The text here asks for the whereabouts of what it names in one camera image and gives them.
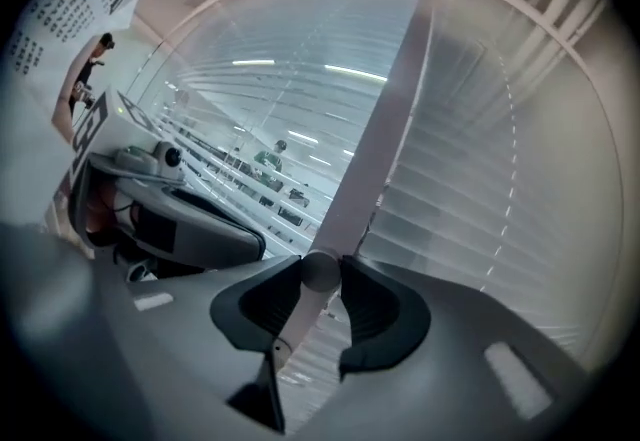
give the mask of white wall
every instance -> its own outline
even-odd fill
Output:
[[[606,10],[576,44],[600,94],[613,130],[623,186],[623,238],[607,308],[585,363],[610,360],[628,333],[640,289],[640,58],[635,41],[612,9]]]

